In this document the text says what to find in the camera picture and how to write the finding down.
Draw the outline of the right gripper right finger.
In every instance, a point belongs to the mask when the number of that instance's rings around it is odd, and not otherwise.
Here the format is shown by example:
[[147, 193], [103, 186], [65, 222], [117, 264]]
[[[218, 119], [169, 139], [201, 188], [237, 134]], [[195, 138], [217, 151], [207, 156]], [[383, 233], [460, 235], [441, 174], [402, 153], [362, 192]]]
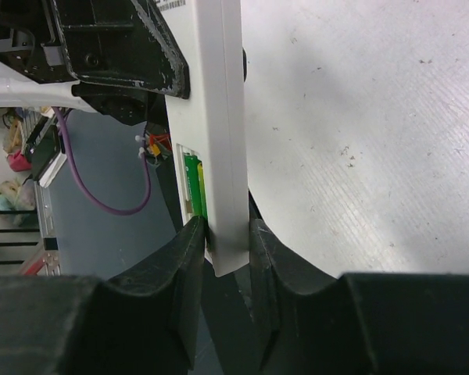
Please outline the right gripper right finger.
[[265, 374], [469, 374], [469, 275], [332, 277], [250, 224]]

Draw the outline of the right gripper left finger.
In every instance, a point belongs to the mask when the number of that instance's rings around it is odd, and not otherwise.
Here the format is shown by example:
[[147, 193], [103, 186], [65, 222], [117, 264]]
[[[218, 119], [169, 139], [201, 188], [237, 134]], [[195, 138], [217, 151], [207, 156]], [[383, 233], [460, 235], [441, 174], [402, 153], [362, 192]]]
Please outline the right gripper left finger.
[[109, 279], [0, 277], [0, 374], [186, 374], [206, 221]]

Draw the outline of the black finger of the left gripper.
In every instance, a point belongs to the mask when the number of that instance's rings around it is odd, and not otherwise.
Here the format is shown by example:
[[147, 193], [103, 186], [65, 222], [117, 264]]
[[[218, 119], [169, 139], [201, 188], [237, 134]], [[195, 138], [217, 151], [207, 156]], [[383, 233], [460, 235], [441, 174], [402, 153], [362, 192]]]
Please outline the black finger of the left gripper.
[[54, 1], [52, 7], [75, 79], [189, 97], [186, 58], [154, 1]]

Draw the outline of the green battery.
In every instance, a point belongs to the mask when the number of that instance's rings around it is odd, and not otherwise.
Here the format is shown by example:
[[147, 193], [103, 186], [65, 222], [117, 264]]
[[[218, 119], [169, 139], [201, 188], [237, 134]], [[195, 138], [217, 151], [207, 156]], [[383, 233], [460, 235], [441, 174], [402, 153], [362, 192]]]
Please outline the green battery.
[[207, 213], [207, 204], [206, 204], [206, 189], [205, 189], [205, 178], [204, 178], [204, 169], [202, 162], [197, 165], [198, 175], [199, 175], [199, 191], [200, 191], [200, 198], [201, 198], [201, 206], [202, 206], [202, 216], [207, 220], [208, 213]]

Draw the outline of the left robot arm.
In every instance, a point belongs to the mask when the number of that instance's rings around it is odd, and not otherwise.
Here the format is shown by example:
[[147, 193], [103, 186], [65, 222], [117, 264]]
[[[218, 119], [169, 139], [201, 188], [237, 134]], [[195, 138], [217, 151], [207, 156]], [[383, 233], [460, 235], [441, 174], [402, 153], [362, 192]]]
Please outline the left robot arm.
[[53, 105], [135, 125], [190, 92], [156, 1], [0, 1], [0, 107]]

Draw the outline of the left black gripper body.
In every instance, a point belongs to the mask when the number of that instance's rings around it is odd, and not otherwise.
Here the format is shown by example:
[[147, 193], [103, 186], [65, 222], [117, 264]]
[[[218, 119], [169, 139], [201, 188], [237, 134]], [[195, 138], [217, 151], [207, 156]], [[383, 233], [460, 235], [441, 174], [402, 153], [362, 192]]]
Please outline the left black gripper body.
[[0, 1], [0, 78], [22, 81], [36, 93], [3, 89], [3, 105], [58, 100], [59, 106], [97, 112], [133, 126], [160, 121], [160, 96], [76, 82], [67, 69], [49, 1]]

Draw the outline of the white remote control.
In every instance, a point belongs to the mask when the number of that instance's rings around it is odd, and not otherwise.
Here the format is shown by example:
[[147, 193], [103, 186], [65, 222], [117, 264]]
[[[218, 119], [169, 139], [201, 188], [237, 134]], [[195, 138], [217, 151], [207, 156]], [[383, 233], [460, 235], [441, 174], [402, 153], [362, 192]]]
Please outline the white remote control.
[[209, 226], [206, 258], [217, 277], [249, 261], [244, 59], [239, 1], [156, 3], [190, 77], [188, 99], [166, 97], [181, 215], [192, 217], [184, 154], [202, 162]]

